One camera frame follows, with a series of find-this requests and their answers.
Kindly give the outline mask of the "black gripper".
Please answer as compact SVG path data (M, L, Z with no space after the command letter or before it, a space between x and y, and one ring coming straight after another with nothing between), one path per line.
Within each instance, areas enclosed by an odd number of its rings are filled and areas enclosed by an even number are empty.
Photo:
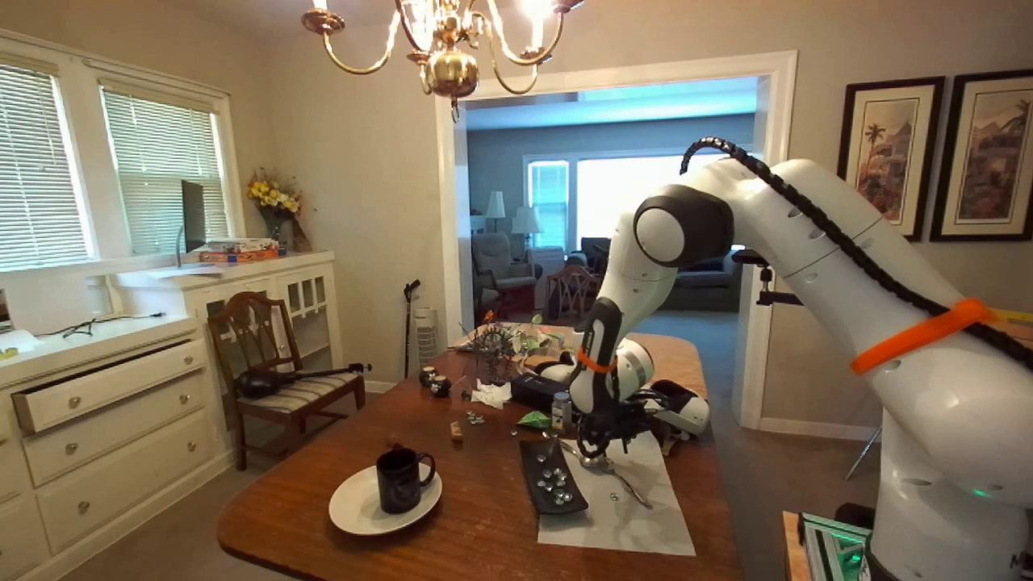
M648 413L641 404L597 407L583 417L578 450L604 451L613 439L631 443L648 426Z

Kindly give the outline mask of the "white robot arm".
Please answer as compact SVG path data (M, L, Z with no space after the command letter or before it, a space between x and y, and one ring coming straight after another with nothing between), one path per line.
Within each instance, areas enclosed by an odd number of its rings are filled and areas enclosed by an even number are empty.
M1029 581L1033 352L832 171L728 140L707 147L707 166L621 217L568 376L583 435L607 446L683 417L621 376L618 344L683 269L746 246L882 400L869 577Z

